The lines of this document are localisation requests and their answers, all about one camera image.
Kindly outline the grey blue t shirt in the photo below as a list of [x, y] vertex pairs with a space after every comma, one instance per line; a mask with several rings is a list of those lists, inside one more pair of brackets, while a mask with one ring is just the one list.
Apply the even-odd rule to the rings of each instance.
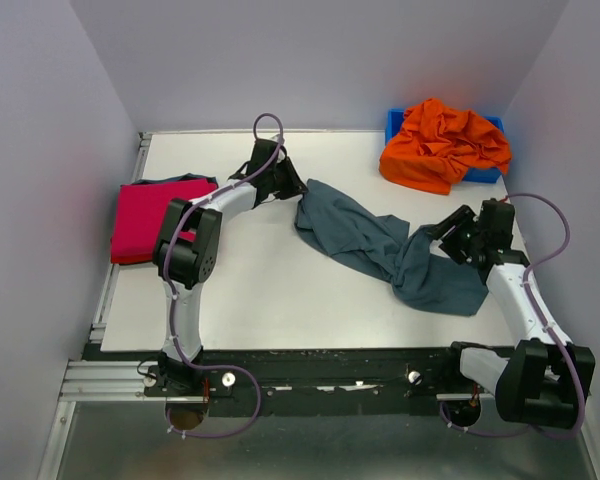
[[412, 232], [409, 222], [376, 216], [321, 181], [307, 182], [294, 228], [314, 250], [390, 285], [394, 296], [412, 309], [470, 317], [487, 297], [474, 269], [431, 252], [426, 225]]

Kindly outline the orange t shirt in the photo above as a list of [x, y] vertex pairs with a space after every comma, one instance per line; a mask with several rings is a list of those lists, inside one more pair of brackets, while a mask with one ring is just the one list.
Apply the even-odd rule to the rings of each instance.
[[379, 172], [392, 183], [447, 195], [470, 170], [505, 174], [512, 159], [504, 133], [488, 119], [430, 98], [404, 110], [399, 131], [380, 155]]

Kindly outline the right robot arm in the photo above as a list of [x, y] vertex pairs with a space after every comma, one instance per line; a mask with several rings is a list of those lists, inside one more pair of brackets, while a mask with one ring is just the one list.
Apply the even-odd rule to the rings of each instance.
[[459, 357], [441, 365], [440, 379], [454, 392], [478, 384], [494, 396], [504, 421], [551, 435], [576, 433], [585, 419], [595, 357], [560, 328], [541, 297], [534, 264], [513, 249], [515, 214], [508, 200], [489, 199], [478, 212], [460, 206], [429, 230], [451, 260], [478, 271], [517, 342], [509, 358], [463, 345]]

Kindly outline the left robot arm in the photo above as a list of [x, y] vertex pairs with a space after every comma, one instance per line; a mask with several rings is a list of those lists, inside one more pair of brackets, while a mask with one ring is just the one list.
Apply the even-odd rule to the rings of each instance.
[[250, 159], [210, 194], [174, 198], [168, 205], [153, 250], [167, 297], [167, 327], [158, 356], [158, 377], [181, 395], [194, 393], [202, 380], [198, 362], [201, 293], [213, 272], [222, 226], [269, 198], [286, 200], [305, 193], [286, 148], [257, 139]]

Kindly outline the blue plastic bin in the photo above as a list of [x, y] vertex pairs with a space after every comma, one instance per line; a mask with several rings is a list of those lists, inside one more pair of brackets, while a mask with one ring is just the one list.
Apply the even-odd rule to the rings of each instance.
[[[403, 123], [404, 108], [391, 108], [386, 115], [386, 125], [384, 131], [384, 142], [388, 144], [400, 131]], [[496, 116], [485, 116], [485, 119], [491, 122], [502, 133], [505, 132], [502, 120]], [[500, 170], [496, 167], [489, 169], [470, 168], [464, 176], [464, 181], [495, 184], [502, 176]]]

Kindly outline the folded pink t shirt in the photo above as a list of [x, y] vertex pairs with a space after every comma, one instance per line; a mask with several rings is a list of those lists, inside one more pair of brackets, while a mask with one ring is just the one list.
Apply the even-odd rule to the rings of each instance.
[[174, 198], [202, 197], [217, 188], [200, 180], [122, 185], [117, 199], [110, 262], [118, 265], [151, 262], [169, 202]]

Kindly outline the aluminium frame profile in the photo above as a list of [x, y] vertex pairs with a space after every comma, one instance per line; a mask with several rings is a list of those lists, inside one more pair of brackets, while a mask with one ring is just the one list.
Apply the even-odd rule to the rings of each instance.
[[[131, 180], [139, 179], [144, 171], [152, 134], [141, 132], [140, 143]], [[90, 326], [87, 347], [100, 347], [106, 330], [106, 319], [114, 298], [120, 267], [110, 264]], [[44, 449], [37, 479], [57, 479], [67, 441], [71, 433], [76, 408], [79, 403], [143, 401], [143, 381], [130, 360], [69, 361]]]

